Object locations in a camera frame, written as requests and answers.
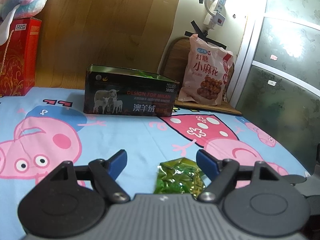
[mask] red gift box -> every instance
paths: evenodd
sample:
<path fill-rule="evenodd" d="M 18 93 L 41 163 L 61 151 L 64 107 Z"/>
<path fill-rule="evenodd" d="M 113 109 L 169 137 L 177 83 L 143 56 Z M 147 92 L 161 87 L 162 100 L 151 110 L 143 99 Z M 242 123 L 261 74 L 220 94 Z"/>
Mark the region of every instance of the red gift box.
<path fill-rule="evenodd" d="M 41 20 L 12 21 L 9 38 L 0 46 L 0 97 L 24 96 L 35 85 Z"/>

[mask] wooden panel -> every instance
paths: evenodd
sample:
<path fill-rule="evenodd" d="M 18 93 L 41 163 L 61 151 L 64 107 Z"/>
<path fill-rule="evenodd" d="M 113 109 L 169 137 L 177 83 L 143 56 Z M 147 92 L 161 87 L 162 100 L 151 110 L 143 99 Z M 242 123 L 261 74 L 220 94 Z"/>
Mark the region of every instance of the wooden panel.
<path fill-rule="evenodd" d="M 228 102 L 225 102 L 225 101 L 222 101 L 221 105 L 218 105 L 218 106 L 206 106 L 206 105 L 201 105 L 193 102 L 182 102 L 182 101 L 176 100 L 174 102 L 174 105 L 185 107 L 185 108 L 191 108 L 191 109 L 204 109 L 204 110 L 217 111 L 217 112 L 226 113 L 226 114 L 242 115 L 240 111 L 234 109 Z"/>
<path fill-rule="evenodd" d="M 188 55 L 190 52 L 190 41 L 189 38 L 180 37 L 175 39 L 169 46 L 166 55 L 164 56 L 163 65 L 160 69 L 160 74 L 168 78 L 176 80 L 180 83 L 180 87 L 183 83 L 184 73 L 186 66 L 188 64 Z M 228 73 L 228 82 L 223 90 L 223 95 L 226 93 L 230 80 L 234 72 L 234 65 L 229 70 Z M 182 106 L 186 108 L 195 108 L 195 109 L 205 109 L 212 110 L 217 112 L 237 114 L 241 115 L 241 112 L 234 109 L 228 102 L 222 101 L 221 105 L 218 106 L 206 106 L 197 104 L 195 102 L 181 102 L 176 100 L 174 103 L 176 106 Z"/>
<path fill-rule="evenodd" d="M 181 37 L 174 40 L 168 48 L 160 71 L 161 75 L 178 81 L 180 87 L 188 64 L 189 51 L 189 38 Z"/>
<path fill-rule="evenodd" d="M 48 0 L 36 86 L 83 89 L 90 64 L 156 72 L 179 0 Z"/>

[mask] bed sheet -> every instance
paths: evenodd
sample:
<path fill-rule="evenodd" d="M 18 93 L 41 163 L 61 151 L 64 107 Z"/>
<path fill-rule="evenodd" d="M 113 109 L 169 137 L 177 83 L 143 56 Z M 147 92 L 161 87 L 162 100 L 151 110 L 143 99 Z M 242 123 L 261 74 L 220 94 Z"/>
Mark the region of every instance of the bed sheet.
<path fill-rule="evenodd" d="M 125 149 L 128 164 L 117 182 L 131 197 L 153 192 L 160 162 L 195 160 L 200 148 L 241 165 L 265 160 L 282 175 L 308 176 L 284 147 L 241 116 L 176 107 L 165 118 L 89 115 L 83 103 L 83 90 L 59 88 L 0 98 L 0 240 L 24 236 L 19 201 L 64 160 L 86 165 Z"/>

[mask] pink plush toy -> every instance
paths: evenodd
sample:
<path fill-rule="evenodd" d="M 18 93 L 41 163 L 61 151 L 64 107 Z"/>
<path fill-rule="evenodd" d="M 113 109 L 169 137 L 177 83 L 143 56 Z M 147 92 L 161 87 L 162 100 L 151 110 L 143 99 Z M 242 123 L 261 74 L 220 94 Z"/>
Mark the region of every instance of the pink plush toy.
<path fill-rule="evenodd" d="M 13 19 L 33 17 L 44 7 L 47 0 L 0 0 L 0 45 L 6 43 Z"/>

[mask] green snack packet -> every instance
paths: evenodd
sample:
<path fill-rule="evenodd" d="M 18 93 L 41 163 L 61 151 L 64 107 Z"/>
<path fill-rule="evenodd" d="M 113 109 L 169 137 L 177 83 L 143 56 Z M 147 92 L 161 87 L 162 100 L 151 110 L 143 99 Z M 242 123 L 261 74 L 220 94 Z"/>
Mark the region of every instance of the green snack packet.
<path fill-rule="evenodd" d="M 160 163 L 154 194 L 191 193 L 197 198 L 205 188 L 203 175 L 196 162 L 187 158 Z"/>

